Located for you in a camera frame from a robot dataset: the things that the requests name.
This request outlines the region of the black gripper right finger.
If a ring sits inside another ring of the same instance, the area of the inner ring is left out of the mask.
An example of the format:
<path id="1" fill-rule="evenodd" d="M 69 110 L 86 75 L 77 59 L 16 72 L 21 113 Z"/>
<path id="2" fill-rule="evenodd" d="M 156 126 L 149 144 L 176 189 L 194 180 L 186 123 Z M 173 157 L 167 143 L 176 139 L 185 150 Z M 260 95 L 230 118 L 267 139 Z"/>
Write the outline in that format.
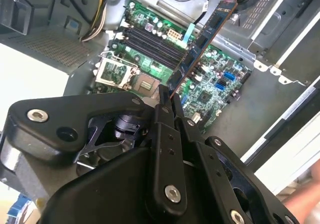
<path id="1" fill-rule="evenodd" d="M 197 194 L 215 224 L 297 224 L 293 214 L 267 189 L 219 137 L 204 139 L 172 96 L 182 153 L 200 173 Z"/>

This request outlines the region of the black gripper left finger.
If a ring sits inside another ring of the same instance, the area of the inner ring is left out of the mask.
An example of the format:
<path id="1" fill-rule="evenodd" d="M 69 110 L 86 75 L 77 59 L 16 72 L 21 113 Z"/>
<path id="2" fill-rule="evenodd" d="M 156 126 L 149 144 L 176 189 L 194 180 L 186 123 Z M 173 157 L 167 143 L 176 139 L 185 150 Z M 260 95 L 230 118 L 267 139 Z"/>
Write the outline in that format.
<path id="1" fill-rule="evenodd" d="M 150 146 L 154 122 L 174 126 L 168 89 L 151 107 L 130 92 L 23 100 L 8 110 L 0 139 L 0 179 L 43 212 L 63 186 L 116 157 Z"/>

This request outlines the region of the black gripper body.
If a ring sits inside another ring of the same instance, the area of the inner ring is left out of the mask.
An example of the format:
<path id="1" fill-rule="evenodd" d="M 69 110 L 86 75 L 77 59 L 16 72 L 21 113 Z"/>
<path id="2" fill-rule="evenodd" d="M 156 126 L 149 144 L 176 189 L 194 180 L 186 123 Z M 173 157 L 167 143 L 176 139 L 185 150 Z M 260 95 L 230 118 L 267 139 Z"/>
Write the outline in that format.
<path id="1" fill-rule="evenodd" d="M 197 194 L 200 173 L 183 155 L 176 125 L 154 122 L 139 147 L 60 188 L 42 224 L 214 224 Z"/>

